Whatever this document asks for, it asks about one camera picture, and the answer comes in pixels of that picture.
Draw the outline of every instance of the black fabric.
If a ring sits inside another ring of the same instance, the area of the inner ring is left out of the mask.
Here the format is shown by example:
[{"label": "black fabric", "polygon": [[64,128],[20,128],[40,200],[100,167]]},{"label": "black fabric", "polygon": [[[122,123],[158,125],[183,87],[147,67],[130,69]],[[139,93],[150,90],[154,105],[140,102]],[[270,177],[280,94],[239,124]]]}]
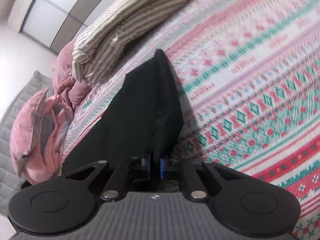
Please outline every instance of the black fabric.
[{"label": "black fabric", "polygon": [[124,84],[89,133],[69,154],[63,173],[98,160],[111,165],[153,153],[156,163],[172,152],[183,126],[177,89],[162,50],[127,74]]}]

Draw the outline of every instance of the patterned bedsheet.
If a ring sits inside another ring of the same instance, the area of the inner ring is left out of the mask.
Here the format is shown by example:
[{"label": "patterned bedsheet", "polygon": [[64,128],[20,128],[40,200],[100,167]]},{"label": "patterned bedsheet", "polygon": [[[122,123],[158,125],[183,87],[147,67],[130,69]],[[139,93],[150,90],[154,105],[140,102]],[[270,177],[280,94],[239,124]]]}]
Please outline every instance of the patterned bedsheet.
[{"label": "patterned bedsheet", "polygon": [[298,239],[320,237],[320,0],[193,0],[78,107],[63,156],[157,48],[185,126],[175,151],[292,192]]}]

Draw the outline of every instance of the green stripe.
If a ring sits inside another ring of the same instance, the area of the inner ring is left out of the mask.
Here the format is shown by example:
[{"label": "green stripe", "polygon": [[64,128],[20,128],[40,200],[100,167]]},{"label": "green stripe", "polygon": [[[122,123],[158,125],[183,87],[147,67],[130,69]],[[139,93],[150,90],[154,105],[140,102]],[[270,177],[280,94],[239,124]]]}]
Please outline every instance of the green stripe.
[{"label": "green stripe", "polygon": [[278,184],[277,186],[282,188],[287,188],[290,185],[296,183],[303,177],[307,176],[309,173],[313,172],[315,169],[320,167],[320,160],[316,160],[313,164],[311,164],[308,168],[305,168],[304,170],[300,171],[298,174],[296,174],[294,177],[291,177],[290,179],[287,179],[285,182],[282,182],[281,184]]},{"label": "green stripe", "polygon": [[234,52],[227,55],[219,63],[212,65],[208,70],[204,71],[200,76],[196,77],[193,81],[185,84],[182,89],[178,91],[179,95],[184,92],[191,92],[195,87],[200,86],[204,81],[208,80],[220,70],[228,68],[230,64],[236,62],[240,57],[246,55],[249,51],[254,50],[256,46],[263,44],[265,41],[270,40],[273,36],[283,31],[286,27],[290,26],[293,21],[300,18],[302,15],[308,13],[313,9],[319,0],[311,0],[305,7],[300,8],[297,12],[287,16],[280,22],[276,23],[273,27],[261,35],[254,37],[251,41],[247,41],[243,46],[239,47]]},{"label": "green stripe", "polygon": [[304,130],[306,130],[308,127],[310,127],[311,125],[313,125],[317,120],[319,120],[320,118],[320,114],[318,114],[311,122],[309,122],[308,124],[306,124],[304,127],[302,127],[301,129],[299,129],[297,132],[295,132],[294,134],[288,136],[286,139],[281,140],[280,143],[278,143],[277,145],[273,146],[272,148],[270,148],[269,150],[255,156],[254,158],[252,158],[251,160],[248,160],[245,163],[242,163],[236,167],[234,167],[233,169],[237,170],[253,161],[255,161],[256,159],[268,154],[269,152],[275,150],[276,148],[280,147],[281,145],[285,144],[286,142],[288,142],[289,140],[291,140],[292,138],[296,137],[297,135],[299,135],[300,133],[302,133]]}]

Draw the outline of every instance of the pink blanket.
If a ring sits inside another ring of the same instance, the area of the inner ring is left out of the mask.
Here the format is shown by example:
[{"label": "pink blanket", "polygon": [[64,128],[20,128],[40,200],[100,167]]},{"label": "pink blanket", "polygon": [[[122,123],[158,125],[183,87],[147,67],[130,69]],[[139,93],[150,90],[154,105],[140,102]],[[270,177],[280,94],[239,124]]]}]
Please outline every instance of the pink blanket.
[{"label": "pink blanket", "polygon": [[59,173],[61,145],[73,119],[72,108],[61,95],[55,95],[47,99],[40,120],[40,127],[42,127],[43,117],[47,114],[51,115],[54,128],[48,137],[44,152],[41,152],[41,139],[39,137],[36,140],[36,147],[29,154],[22,171],[26,179],[33,185]]},{"label": "pink blanket", "polygon": [[70,41],[59,53],[53,66],[55,75],[52,79],[52,85],[56,95],[61,95],[65,102],[75,109],[91,91],[91,88],[76,81],[72,76],[73,46],[74,41]]}]

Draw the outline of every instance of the bed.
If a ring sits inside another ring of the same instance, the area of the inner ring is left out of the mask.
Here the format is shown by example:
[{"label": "bed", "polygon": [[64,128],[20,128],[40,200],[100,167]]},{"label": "bed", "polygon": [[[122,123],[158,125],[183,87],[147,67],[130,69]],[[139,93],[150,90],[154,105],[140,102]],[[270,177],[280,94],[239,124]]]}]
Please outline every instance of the bed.
[{"label": "bed", "polygon": [[62,156],[99,121],[126,73],[161,48],[185,122],[174,152],[292,192],[301,204],[293,234],[318,239],[319,35],[320,0],[192,0],[92,89]]}]

